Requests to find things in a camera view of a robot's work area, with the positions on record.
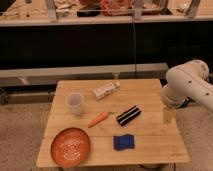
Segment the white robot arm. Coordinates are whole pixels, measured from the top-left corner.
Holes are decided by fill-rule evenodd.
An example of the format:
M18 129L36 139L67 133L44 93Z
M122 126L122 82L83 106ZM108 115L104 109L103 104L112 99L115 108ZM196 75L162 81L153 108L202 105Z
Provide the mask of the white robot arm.
M202 60L191 60L170 68L166 73L167 84L163 86L161 100L163 109L163 123L175 120L176 108L179 108L187 98L203 106L213 114L213 85L206 79L209 67Z

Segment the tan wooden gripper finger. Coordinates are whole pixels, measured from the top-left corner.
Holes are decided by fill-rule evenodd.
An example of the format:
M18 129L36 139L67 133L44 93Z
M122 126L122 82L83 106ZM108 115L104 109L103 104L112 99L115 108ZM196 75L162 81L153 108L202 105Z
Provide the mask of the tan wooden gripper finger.
M163 123L168 124L176 117L176 110L174 108L163 109Z

